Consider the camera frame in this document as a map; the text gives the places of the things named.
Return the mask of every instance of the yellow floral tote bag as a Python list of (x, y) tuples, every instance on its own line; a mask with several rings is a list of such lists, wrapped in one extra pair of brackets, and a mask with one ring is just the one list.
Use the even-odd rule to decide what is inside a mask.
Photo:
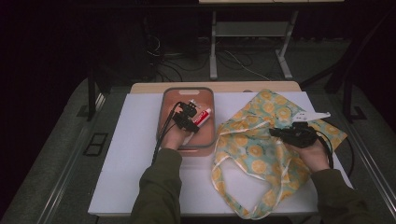
[[(309, 178), (310, 172), (298, 154), (285, 148), (272, 137), (270, 128), (287, 128), (292, 117), (303, 111), (282, 95), (269, 90), (259, 92), (244, 108), (220, 124), (212, 183), (225, 202), (245, 219), (268, 216), (285, 198), (293, 194)], [(347, 135), (329, 123), (317, 119), (308, 125), (324, 133), (336, 149)], [(225, 160), (233, 160), (247, 175), (270, 183), (261, 201), (248, 211), (227, 192), (220, 167)]]

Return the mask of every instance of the person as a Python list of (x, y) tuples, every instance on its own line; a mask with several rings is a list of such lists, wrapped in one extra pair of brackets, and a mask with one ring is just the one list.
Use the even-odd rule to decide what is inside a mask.
[[(139, 195), (131, 213), (132, 223), (180, 223), (182, 157), (177, 149), (188, 135), (177, 126), (165, 135), (157, 160), (140, 179)], [(325, 148), (319, 140), (306, 148), (285, 146), (297, 151), (311, 170), (318, 192), (318, 212), (325, 224), (375, 223), (359, 193), (345, 183), (339, 170), (330, 169)]]

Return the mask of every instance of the dark green sleeve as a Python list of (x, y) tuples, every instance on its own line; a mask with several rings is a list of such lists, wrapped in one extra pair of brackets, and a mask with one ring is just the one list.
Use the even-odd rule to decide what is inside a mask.
[(163, 148), (158, 152), (157, 160), (140, 178), (132, 223), (180, 223), (180, 165), (177, 151)]
[(366, 202), (350, 188), (339, 170), (322, 170), (312, 174), (318, 191), (318, 211), (325, 224), (375, 223)]

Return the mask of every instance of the person's left hand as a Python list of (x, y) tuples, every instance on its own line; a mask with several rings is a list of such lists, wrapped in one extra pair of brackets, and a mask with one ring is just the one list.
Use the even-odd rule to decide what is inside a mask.
[(178, 150), (178, 148), (183, 144), (184, 139), (191, 134), (191, 132), (186, 132), (177, 127), (173, 120), (169, 122), (168, 129), (170, 130), (165, 134), (163, 142), (161, 143), (162, 148), (170, 148), (173, 150)]

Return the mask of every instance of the white table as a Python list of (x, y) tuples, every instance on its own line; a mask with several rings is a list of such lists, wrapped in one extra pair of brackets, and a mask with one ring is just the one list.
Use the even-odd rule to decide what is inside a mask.
[[(307, 111), (314, 111), (302, 91), (280, 92)], [(256, 92), (215, 92), (216, 124), (229, 119)], [(106, 155), (89, 213), (99, 217), (129, 216), (139, 192), (140, 176), (150, 166), (155, 147), (161, 93), (128, 94), (120, 119)], [(236, 216), (211, 183), (213, 154), (207, 157), (184, 157), (180, 168), (183, 186), (180, 194), (183, 216)], [(334, 154), (334, 168), (341, 170), (351, 186), (339, 160)], [(246, 208), (251, 208), (269, 188), (237, 168), (233, 162), (223, 166), (228, 191)], [(311, 180), (288, 199), (281, 202), (272, 215), (313, 214), (317, 212), (317, 193)]]

